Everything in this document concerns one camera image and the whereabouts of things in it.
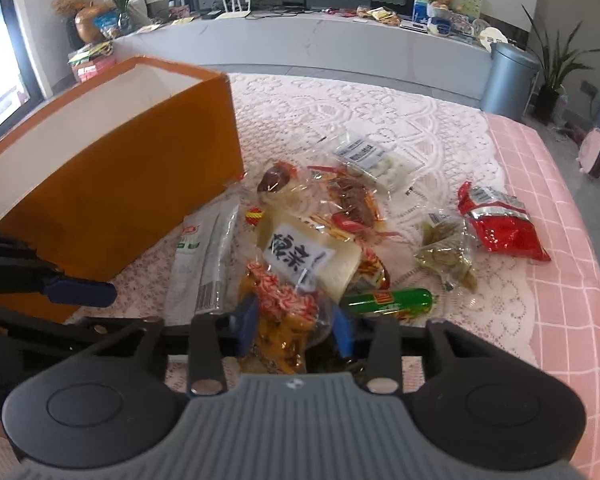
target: pink tablecloth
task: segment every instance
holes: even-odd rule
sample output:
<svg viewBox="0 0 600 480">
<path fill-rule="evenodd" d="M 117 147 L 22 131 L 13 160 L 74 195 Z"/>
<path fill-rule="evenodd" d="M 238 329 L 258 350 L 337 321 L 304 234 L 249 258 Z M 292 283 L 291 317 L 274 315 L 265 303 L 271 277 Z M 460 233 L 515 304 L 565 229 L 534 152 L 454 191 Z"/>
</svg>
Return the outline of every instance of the pink tablecloth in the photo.
<svg viewBox="0 0 600 480">
<path fill-rule="evenodd" d="M 528 267 L 537 305 L 532 349 L 542 370 L 582 399 L 587 429 L 573 463 L 600 480 L 600 267 L 573 197 L 536 131 L 498 116 L 488 121 L 507 189 L 525 203 L 553 259 Z"/>
</svg>

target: floor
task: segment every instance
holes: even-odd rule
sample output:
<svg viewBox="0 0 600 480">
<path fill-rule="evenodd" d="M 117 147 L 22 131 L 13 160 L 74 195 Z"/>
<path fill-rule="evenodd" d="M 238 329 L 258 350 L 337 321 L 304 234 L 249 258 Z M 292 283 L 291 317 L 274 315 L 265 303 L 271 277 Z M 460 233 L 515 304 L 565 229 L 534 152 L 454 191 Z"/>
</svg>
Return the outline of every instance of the floor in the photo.
<svg viewBox="0 0 600 480">
<path fill-rule="evenodd" d="M 219 65 L 210 68 L 217 68 L 223 72 L 243 72 L 243 73 L 268 73 L 277 75 L 299 75 L 320 77 L 324 79 L 339 79 L 342 81 L 351 81 L 355 83 L 366 83 L 387 88 L 394 88 L 405 92 L 423 94 L 463 104 L 471 107 L 478 107 L 478 100 L 466 96 L 445 92 L 443 90 L 431 88 L 428 86 L 408 83 L 397 79 L 371 76 L 352 72 L 342 72 L 339 70 L 325 70 L 320 68 L 289 67 L 280 65 Z M 544 140 L 549 152 L 552 154 L 556 165 L 562 173 L 562 177 L 567 184 L 573 198 L 580 209 L 582 219 L 589 231 L 589 236 L 593 243 L 598 262 L 600 263 L 600 179 L 595 180 L 579 171 L 579 165 L 576 162 L 578 147 L 565 136 L 556 134 L 553 130 L 533 122 L 531 119 L 525 119 L 525 122 L 538 131 L 542 140 Z"/>
</svg>

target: white packaging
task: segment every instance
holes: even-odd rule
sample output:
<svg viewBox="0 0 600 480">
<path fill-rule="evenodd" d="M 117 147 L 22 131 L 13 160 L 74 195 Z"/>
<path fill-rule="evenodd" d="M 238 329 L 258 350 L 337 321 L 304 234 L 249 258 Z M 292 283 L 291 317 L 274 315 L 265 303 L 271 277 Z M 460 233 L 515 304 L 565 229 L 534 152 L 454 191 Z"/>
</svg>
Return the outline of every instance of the white packaging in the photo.
<svg viewBox="0 0 600 480">
<path fill-rule="evenodd" d="M 421 164 L 384 149 L 369 137 L 346 133 L 328 142 L 331 155 L 354 175 L 358 174 L 389 192 L 406 192 Z"/>
<path fill-rule="evenodd" d="M 189 324 L 196 314 L 222 309 L 239 205 L 232 195 L 184 219 L 164 301 L 166 325 Z"/>
</svg>

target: red snack bag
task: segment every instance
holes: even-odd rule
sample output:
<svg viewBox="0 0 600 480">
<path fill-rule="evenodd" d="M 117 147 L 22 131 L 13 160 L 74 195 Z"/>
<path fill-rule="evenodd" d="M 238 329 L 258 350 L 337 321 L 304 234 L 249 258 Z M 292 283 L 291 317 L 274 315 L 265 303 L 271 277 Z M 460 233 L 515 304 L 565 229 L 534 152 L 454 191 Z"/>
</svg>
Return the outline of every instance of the red snack bag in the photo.
<svg viewBox="0 0 600 480">
<path fill-rule="evenodd" d="M 458 190 L 458 199 L 460 214 L 474 227 L 489 252 L 551 261 L 525 205 L 514 196 L 465 182 Z"/>
</svg>

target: orange box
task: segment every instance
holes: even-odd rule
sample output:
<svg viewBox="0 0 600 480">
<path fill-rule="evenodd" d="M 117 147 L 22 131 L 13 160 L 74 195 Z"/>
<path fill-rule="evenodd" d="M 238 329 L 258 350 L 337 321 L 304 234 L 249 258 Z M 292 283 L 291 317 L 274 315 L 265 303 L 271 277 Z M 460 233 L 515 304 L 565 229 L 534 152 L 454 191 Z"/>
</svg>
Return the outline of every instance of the orange box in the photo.
<svg viewBox="0 0 600 480">
<path fill-rule="evenodd" d="M 243 173 L 225 74 L 127 59 L 0 140 L 0 233 L 67 274 L 111 280 Z M 40 295 L 0 304 L 64 320 Z"/>
</svg>

